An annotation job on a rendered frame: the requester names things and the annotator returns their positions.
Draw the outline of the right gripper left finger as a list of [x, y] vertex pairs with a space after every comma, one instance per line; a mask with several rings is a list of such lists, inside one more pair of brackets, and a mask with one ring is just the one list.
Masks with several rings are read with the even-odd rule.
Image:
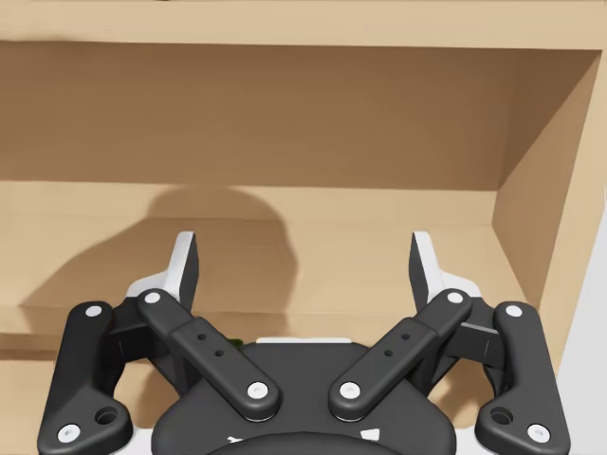
[[136, 430], [114, 397], [127, 363], [142, 358], [184, 394], [206, 380], [244, 419], [263, 422], [281, 404], [276, 383], [207, 320], [192, 314], [196, 237], [180, 232], [167, 268], [133, 282], [121, 305], [84, 302], [68, 313], [37, 447], [123, 450]]

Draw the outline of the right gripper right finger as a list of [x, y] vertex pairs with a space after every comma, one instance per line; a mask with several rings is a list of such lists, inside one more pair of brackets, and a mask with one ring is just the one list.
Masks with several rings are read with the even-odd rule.
[[416, 313], [404, 318], [331, 385], [335, 417], [357, 422], [402, 382], [423, 395], [461, 359], [482, 365], [493, 397], [473, 435], [491, 453], [567, 453], [570, 435], [535, 307], [483, 299], [472, 281], [441, 269], [430, 234], [412, 235], [409, 278]]

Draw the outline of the pale wooden shelf unit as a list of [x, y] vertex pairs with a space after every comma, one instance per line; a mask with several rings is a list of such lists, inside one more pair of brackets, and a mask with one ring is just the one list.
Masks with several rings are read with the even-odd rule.
[[182, 230], [227, 335], [369, 344], [428, 231], [567, 375], [606, 187], [607, 0], [0, 0], [0, 453]]

